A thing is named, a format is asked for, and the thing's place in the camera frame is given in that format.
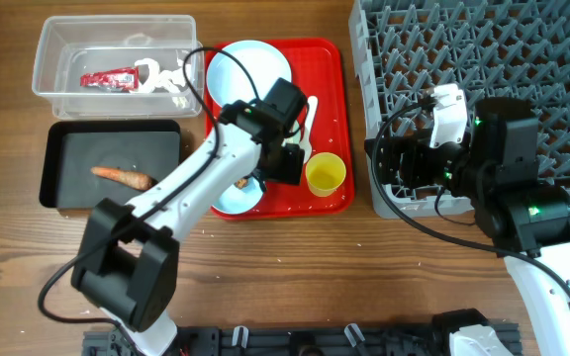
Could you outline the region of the brown food scrap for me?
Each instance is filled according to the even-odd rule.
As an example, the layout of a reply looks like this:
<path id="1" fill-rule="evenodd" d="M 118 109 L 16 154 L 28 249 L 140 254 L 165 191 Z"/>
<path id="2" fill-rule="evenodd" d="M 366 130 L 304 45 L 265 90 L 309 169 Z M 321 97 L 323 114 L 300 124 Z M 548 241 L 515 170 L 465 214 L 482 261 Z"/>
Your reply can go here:
<path id="1" fill-rule="evenodd" d="M 243 189 L 248 185 L 249 181 L 245 178 L 239 179 L 238 181 L 235 182 L 235 186 L 238 189 Z"/>

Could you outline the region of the yellow cup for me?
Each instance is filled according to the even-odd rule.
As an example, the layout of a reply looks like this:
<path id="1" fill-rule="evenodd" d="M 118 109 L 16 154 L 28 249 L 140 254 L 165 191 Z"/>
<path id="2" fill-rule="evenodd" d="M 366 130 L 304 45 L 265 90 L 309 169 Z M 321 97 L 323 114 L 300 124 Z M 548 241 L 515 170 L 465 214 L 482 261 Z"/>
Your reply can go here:
<path id="1" fill-rule="evenodd" d="M 336 154 L 322 152 L 310 158 L 305 167 L 310 192 L 317 197 L 333 194 L 346 178 L 346 166 Z"/>

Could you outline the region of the small light blue bowl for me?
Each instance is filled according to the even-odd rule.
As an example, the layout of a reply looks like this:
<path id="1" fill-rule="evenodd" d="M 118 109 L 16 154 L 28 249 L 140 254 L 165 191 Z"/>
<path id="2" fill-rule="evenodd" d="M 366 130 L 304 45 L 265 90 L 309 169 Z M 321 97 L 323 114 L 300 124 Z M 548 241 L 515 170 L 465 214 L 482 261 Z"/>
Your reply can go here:
<path id="1" fill-rule="evenodd" d="M 212 208 L 226 215 L 240 215 L 252 210 L 262 199 L 263 190 L 260 182 L 250 177 L 246 184 L 239 188 L 233 184 L 212 205 Z"/>

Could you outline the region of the large light blue plate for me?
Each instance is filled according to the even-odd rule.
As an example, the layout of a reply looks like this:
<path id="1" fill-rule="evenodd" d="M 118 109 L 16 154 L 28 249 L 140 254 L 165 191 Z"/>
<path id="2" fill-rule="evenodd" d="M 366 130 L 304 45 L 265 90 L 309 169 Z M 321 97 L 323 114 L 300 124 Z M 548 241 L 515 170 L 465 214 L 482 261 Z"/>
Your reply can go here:
<path id="1" fill-rule="evenodd" d="M 246 40 L 229 44 L 223 51 L 246 69 L 260 99 L 267 95 L 278 78 L 292 81 L 288 60 L 271 44 Z M 208 65 L 206 82 L 210 96 L 219 107 L 237 100 L 249 102 L 257 97 L 241 67 L 221 53 L 217 53 Z"/>

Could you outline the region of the orange carrot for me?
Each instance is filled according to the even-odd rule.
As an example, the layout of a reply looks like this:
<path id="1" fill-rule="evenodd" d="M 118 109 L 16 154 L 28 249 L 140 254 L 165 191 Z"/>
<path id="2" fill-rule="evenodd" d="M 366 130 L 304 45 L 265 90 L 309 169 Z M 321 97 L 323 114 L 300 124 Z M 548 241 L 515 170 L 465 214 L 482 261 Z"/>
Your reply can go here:
<path id="1" fill-rule="evenodd" d="M 123 184 L 138 191 L 146 191 L 154 185 L 151 177 L 136 171 L 125 171 L 103 166 L 94 166 L 90 171 L 98 177 Z"/>

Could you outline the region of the white tissue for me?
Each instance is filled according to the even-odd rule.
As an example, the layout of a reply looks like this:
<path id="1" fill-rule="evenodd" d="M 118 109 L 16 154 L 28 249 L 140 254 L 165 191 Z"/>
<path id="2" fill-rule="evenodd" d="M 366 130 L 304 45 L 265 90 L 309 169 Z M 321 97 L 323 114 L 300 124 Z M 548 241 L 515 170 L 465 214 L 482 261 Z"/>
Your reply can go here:
<path id="1" fill-rule="evenodd" d="M 135 69 L 146 66 L 148 76 L 144 82 L 138 78 L 138 87 L 132 93 L 149 94 L 155 89 L 163 89 L 172 94 L 171 100 L 177 108 L 188 107 L 188 99 L 182 95 L 181 87 L 187 85 L 187 79 L 183 75 L 184 61 L 176 58 L 178 68 L 175 70 L 161 70 L 159 63 L 152 58 L 143 58 L 135 62 Z"/>

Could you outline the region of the red snack wrapper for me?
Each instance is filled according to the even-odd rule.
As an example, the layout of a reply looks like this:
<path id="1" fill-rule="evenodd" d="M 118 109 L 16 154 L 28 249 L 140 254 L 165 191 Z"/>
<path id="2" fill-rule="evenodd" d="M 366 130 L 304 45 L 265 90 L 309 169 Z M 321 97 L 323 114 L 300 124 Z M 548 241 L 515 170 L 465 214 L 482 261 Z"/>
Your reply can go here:
<path id="1" fill-rule="evenodd" d="M 110 92 L 131 92 L 139 88 L 139 70 L 136 67 L 122 67 L 107 71 L 83 74 L 82 87 L 97 87 Z"/>

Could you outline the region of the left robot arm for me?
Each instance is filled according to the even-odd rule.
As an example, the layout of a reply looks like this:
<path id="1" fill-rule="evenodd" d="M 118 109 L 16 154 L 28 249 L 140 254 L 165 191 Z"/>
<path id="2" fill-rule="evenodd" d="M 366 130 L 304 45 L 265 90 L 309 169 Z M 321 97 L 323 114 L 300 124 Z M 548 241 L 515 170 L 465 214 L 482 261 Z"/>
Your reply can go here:
<path id="1" fill-rule="evenodd" d="M 73 265 L 72 286 L 122 331 L 132 355 L 170 352 L 177 327 L 166 308 L 175 293 L 180 241 L 234 183 L 297 185 L 303 149 L 287 142 L 308 99 L 279 79 L 263 99 L 220 112 L 206 140 L 154 187 L 92 211 Z"/>

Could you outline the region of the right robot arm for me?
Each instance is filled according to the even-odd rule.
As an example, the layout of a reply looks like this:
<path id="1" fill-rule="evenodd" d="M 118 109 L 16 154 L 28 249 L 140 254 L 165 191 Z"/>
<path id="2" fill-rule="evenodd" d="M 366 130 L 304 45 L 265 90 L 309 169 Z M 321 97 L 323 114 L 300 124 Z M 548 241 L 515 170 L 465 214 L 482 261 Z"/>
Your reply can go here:
<path id="1" fill-rule="evenodd" d="M 389 136 L 383 123 L 365 142 L 372 181 L 382 190 L 396 172 L 409 188 L 437 184 L 470 200 L 475 223 L 490 244 L 428 228 L 380 196 L 400 219 L 422 233 L 503 258 L 526 307 L 540 352 L 570 355 L 570 195 L 538 179 L 537 118 L 530 102 L 510 97 L 475 105 L 471 140 L 437 147 L 422 133 Z"/>

